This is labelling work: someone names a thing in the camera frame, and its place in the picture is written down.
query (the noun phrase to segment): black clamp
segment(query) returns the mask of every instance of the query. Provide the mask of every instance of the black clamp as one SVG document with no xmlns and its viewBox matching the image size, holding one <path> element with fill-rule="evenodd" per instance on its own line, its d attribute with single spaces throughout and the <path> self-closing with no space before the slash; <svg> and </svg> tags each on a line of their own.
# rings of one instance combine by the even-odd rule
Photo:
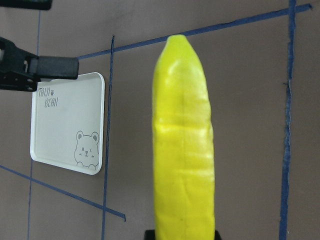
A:
<svg viewBox="0 0 320 240">
<path fill-rule="evenodd" d="M 0 0 L 1 7 L 49 10 L 52 0 Z"/>
<path fill-rule="evenodd" d="M 0 37 L 0 89 L 34 92 L 43 79 L 77 79 L 75 57 L 37 56 Z"/>
</svg>

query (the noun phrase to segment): bear face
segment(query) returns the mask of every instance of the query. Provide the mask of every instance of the bear face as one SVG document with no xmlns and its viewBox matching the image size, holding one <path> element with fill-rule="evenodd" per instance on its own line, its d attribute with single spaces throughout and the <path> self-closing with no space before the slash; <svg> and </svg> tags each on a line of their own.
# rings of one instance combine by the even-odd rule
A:
<svg viewBox="0 0 320 240">
<path fill-rule="evenodd" d="M 78 131 L 76 141 L 74 151 L 76 165 L 96 170 L 99 164 L 98 133 L 94 131 L 91 135 L 84 135 L 82 131 Z"/>
</svg>

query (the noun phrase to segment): blue tape line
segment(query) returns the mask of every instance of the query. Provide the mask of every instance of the blue tape line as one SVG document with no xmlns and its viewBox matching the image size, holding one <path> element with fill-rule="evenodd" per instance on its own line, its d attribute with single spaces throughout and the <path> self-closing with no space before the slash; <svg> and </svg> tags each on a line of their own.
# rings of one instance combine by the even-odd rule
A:
<svg viewBox="0 0 320 240">
<path fill-rule="evenodd" d="M 289 198 L 289 175 L 291 163 L 291 107 L 292 107 L 292 90 L 291 82 L 293 78 L 293 69 L 295 62 L 295 31 L 296 31 L 296 0 L 289 0 L 289 38 L 288 44 L 288 66 L 287 66 L 287 88 L 286 88 L 286 108 L 285 108 L 285 138 L 284 138 L 284 156 L 282 163 L 282 183 L 281 183 L 281 207 L 279 223 L 279 240 L 287 239 L 288 227 L 288 198 Z"/>
<path fill-rule="evenodd" d="M 33 160 L 31 159 L 30 167 L 30 182 L 29 182 L 29 201 L 28 201 L 28 229 L 27 229 L 27 240 L 30 238 L 30 209 L 31 209 L 31 193 L 32 193 L 32 169 L 33 169 Z"/>
<path fill-rule="evenodd" d="M 62 189 L 60 189 L 60 188 L 57 188 L 57 187 L 55 187 L 55 186 L 52 186 L 52 185 L 50 185 L 50 184 L 48 184 L 48 183 L 45 183 L 45 182 L 40 181 L 40 180 L 37 180 L 37 179 L 35 179 L 35 178 L 31 178 L 30 176 L 27 176 L 27 175 L 22 174 L 22 173 L 20 173 L 20 172 L 18 172 L 18 171 L 12 170 L 12 169 L 10 169 L 10 168 L 8 168 L 8 167 L 5 167 L 5 166 L 0 165 L 0 169 L 6 170 L 6 171 L 8 171 L 8 172 L 10 172 L 10 173 L 13 173 L 13 174 L 15 174 L 15 175 L 18 175 L 18 176 L 24 178 L 24 179 L 31 180 L 31 181 L 34 182 L 34 183 L 37 183 L 37 184 L 39 184 L 39 185 L 41 185 L 41 186 L 44 186 L 44 187 L 46 187 L 46 188 L 49 188 L 49 189 L 54 190 L 54 191 L 56 191 L 56 192 L 59 192 L 59 193 L 61 193 L 61 194 L 67 195 L 67 196 L 69 196 L 69 197 L 71 197 L 71 198 L 73 198 L 73 199 L 76 199 L 76 200 L 78 200 L 78 201 L 80 201 L 80 202 L 83 202 L 83 203 L 85 203 L 85 204 L 89 204 L 90 206 L 93 206 L 93 207 L 95 207 L 95 208 L 98 208 L 98 209 L 101 209 L 101 210 L 104 209 L 101 204 L 98 204 L 98 203 L 96 203 L 96 202 L 90 201 L 90 200 L 88 200 L 88 199 L 85 199 L 85 198 L 83 198 L 83 197 L 81 197 L 81 196 L 78 196 L 78 195 L 75 195 L 75 194 L 73 194 L 73 193 L 70 193 L 70 192 L 68 192 L 68 191 L 62 190 Z M 104 211 L 105 211 L 105 212 L 108 212 L 108 213 L 110 213 L 110 214 L 116 215 L 116 216 L 122 218 L 124 221 L 126 221 L 126 215 L 123 214 L 123 213 L 121 213 L 121 212 L 118 212 L 118 211 L 116 211 L 116 210 L 110 209 L 110 208 L 108 208 L 108 207 L 105 207 L 105 210 L 104 210 Z"/>
<path fill-rule="evenodd" d="M 297 13 L 301 13 L 301 12 L 305 12 L 305 11 L 310 10 L 310 9 L 312 9 L 312 5 L 311 4 L 299 5 L 299 6 L 296 7 L 296 12 Z M 249 24 L 249 23 L 254 23 L 254 22 L 258 22 L 258 21 L 262 21 L 262 20 L 281 17 L 281 16 L 288 15 L 288 13 L 289 13 L 289 9 L 286 8 L 286 9 L 282 9 L 282 10 L 279 10 L 279 11 L 267 12 L 267 13 L 263 13 L 263 14 L 259 14 L 259 15 L 255 15 L 255 16 L 241 18 L 241 19 L 238 19 L 238 20 L 235 20 L 235 21 L 232 21 L 232 22 L 228 22 L 228 23 L 220 23 L 220 24 L 216 24 L 216 25 L 201 27 L 201 28 L 197 28 L 197 29 L 194 29 L 194 30 L 180 32 L 180 33 L 177 33 L 177 34 L 183 34 L 185 36 L 203 34 L 203 33 L 211 32 L 211 31 L 231 28 L 231 27 L 235 27 L 235 26 L 239 26 L 239 25 L 243 25 L 243 24 Z M 125 46 L 115 47 L 113 51 L 114 52 L 120 52 L 120 51 L 134 49 L 134 48 L 138 48 L 138 47 L 142 47 L 142 46 L 147 46 L 147 45 L 151 45 L 151 44 L 165 42 L 169 36 L 170 35 L 157 37 L 157 38 L 146 40 L 146 41 L 141 41 L 141 42 L 125 45 Z M 94 52 L 94 53 L 90 53 L 90 54 L 86 54 L 86 55 L 81 55 L 81 56 L 78 56 L 77 58 L 79 60 L 88 59 L 88 58 L 93 58 L 93 57 L 97 57 L 97 56 L 105 55 L 105 54 L 109 54 L 109 53 L 111 53 L 110 49 L 103 50 L 103 51 L 98 51 L 98 52 Z"/>
<path fill-rule="evenodd" d="M 41 22 L 41 10 L 38 14 L 38 29 L 37 29 L 37 41 L 36 41 L 36 55 L 39 55 L 39 44 L 40 44 L 40 22 Z M 32 194 L 32 169 L 33 160 L 30 159 L 30 180 L 29 180 L 29 200 L 28 200 L 28 223 L 27 223 L 27 235 L 26 239 L 30 238 L 30 209 L 31 209 L 31 194 Z"/>
<path fill-rule="evenodd" d="M 110 50 L 110 75 L 109 75 L 109 91 L 108 91 L 108 116 L 106 125 L 106 150 L 105 150 L 105 168 L 104 168 L 104 185 L 103 185 L 103 209 L 107 205 L 107 186 L 108 186 L 108 162 L 109 162 L 109 139 L 110 139 L 110 126 L 111 126 L 111 95 L 112 95 L 112 77 L 113 77 L 113 65 L 114 65 L 114 45 L 115 35 L 112 36 L 111 50 Z M 105 239 L 106 231 L 106 214 L 102 212 L 102 230 L 101 240 Z"/>
</svg>

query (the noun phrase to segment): yellow banana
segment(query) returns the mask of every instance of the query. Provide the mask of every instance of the yellow banana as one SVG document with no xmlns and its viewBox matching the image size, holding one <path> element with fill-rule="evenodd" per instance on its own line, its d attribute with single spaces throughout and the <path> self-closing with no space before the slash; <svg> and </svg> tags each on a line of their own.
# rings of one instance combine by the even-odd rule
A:
<svg viewBox="0 0 320 240">
<path fill-rule="evenodd" d="M 170 36 L 152 89 L 156 240 L 213 240 L 214 145 L 201 62 L 184 35 Z"/>
</svg>

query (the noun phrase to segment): plastic tray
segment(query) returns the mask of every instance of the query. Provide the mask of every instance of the plastic tray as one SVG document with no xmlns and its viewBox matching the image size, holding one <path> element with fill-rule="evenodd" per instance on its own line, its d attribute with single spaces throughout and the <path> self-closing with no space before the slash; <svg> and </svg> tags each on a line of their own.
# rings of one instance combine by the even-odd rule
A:
<svg viewBox="0 0 320 240">
<path fill-rule="evenodd" d="M 97 72 L 77 80 L 39 82 L 32 94 L 33 160 L 94 175 L 102 165 L 105 81 Z"/>
</svg>

